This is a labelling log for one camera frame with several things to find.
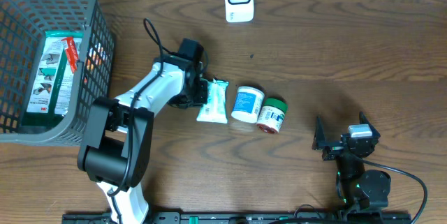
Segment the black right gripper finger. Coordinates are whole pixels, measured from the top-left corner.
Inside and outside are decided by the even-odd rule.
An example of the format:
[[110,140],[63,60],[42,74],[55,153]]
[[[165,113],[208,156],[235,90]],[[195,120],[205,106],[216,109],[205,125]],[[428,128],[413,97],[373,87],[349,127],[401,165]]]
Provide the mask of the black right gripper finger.
[[359,112],[359,122],[360,124],[367,124],[369,126],[373,138],[379,139],[381,137],[380,133],[373,127],[363,112]]
[[314,133],[314,140],[312,143],[313,150],[322,150],[328,146],[328,141],[326,140],[323,124],[320,117],[316,118],[316,128]]

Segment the mint green wipes pack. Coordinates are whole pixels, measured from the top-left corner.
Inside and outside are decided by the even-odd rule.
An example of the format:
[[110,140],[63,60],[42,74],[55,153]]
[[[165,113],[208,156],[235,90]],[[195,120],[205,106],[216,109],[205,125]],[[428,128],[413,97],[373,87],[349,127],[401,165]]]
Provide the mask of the mint green wipes pack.
[[226,116],[226,89],[228,81],[216,80],[207,81],[207,102],[198,113],[197,121],[227,124]]

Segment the green lid jar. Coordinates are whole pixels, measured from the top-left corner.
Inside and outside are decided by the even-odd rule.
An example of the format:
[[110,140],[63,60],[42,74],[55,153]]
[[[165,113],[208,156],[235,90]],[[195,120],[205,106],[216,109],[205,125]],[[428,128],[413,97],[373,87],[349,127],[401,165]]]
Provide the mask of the green lid jar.
[[261,108],[256,125],[265,133],[275,134],[280,131],[288,106],[282,100],[267,98]]

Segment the white blue label jar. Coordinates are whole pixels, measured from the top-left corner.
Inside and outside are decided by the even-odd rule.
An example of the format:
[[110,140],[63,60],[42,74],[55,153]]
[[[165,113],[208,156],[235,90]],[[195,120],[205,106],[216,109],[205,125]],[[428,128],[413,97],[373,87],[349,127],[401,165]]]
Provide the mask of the white blue label jar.
[[254,124],[262,107],[265,94],[256,88],[242,86],[237,89],[237,95],[231,116],[238,121]]

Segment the red snack bar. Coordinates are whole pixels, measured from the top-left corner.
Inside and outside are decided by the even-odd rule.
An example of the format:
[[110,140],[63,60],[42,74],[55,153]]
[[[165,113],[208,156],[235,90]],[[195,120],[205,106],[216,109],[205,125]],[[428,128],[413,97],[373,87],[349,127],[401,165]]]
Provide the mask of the red snack bar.
[[75,71],[78,69],[77,62],[79,60],[78,51],[75,46],[74,38],[69,36],[69,37],[62,39],[61,41],[64,46],[64,51],[65,51],[69,66],[71,68],[71,72],[72,72],[72,74],[74,74]]

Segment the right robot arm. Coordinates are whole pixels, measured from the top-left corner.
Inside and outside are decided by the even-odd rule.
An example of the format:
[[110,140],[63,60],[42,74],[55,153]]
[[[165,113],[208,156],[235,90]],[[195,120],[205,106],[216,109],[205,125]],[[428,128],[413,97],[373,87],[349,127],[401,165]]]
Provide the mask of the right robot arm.
[[336,189],[345,203],[341,210],[343,218],[350,214],[379,212],[388,206],[390,175],[365,169],[365,158],[374,152],[380,137],[363,113],[359,114],[359,123],[350,125],[348,132],[338,140],[329,140],[321,118],[316,118],[312,149],[321,150],[324,161],[333,160],[337,164]]

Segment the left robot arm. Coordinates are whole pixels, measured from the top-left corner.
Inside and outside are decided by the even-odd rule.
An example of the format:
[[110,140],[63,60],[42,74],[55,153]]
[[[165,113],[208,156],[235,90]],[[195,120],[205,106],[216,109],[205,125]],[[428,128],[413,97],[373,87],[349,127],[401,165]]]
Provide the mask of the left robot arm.
[[177,52],[156,58],[134,88],[92,103],[77,164],[107,197],[110,222],[148,221],[141,180],[149,162],[154,119],[165,105],[186,109],[206,104],[204,52],[199,42],[184,39]]

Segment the green white 3M package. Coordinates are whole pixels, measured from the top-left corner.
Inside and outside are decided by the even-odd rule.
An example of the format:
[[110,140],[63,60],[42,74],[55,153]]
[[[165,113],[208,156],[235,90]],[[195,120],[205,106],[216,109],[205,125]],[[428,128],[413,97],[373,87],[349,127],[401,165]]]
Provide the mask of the green white 3M package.
[[83,33],[79,31],[48,31],[41,58],[37,65],[31,95],[24,118],[30,124],[68,113],[74,74],[66,58],[62,39],[73,37],[80,53]]

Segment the grey plastic mesh basket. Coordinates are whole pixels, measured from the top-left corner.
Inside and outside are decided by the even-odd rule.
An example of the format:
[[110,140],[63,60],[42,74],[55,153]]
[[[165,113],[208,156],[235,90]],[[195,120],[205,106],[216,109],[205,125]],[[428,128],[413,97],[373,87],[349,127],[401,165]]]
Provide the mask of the grey plastic mesh basket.
[[[83,33],[70,105],[55,126],[25,126],[48,31]],[[114,49],[98,0],[1,0],[1,142],[78,146],[92,102],[108,94]]]

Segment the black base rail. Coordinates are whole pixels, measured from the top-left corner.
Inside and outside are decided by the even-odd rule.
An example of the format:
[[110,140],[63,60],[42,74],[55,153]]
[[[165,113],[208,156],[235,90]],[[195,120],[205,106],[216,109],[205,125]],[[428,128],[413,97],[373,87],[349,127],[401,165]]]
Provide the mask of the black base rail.
[[[301,211],[296,214],[292,213],[235,213],[235,214],[201,214],[201,213],[186,213],[179,212],[155,212],[145,223],[153,224],[227,224],[227,223],[272,223],[275,221],[288,220],[291,218],[298,218],[301,223],[317,223],[319,220],[324,223],[330,221],[342,221],[336,214],[315,213],[311,211]],[[114,223],[110,213],[103,214],[64,214],[61,217],[62,224],[95,224],[95,223]],[[386,213],[382,214],[349,214],[347,223],[410,223],[411,216],[405,213]]]

